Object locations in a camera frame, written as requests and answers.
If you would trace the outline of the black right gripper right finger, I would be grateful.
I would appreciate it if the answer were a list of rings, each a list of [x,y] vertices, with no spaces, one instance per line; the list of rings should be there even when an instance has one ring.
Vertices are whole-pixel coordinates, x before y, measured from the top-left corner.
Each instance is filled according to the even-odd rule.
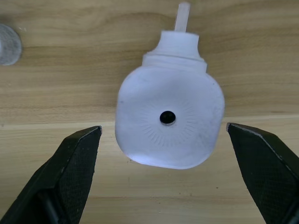
[[[228,123],[243,181],[267,224],[299,222],[299,158],[275,134]]]

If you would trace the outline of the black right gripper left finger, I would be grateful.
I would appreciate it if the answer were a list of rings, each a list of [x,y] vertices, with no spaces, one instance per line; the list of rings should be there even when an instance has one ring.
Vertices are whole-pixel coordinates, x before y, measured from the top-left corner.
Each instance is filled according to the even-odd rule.
[[[101,126],[66,137],[31,176],[2,224],[78,224],[90,192]]]

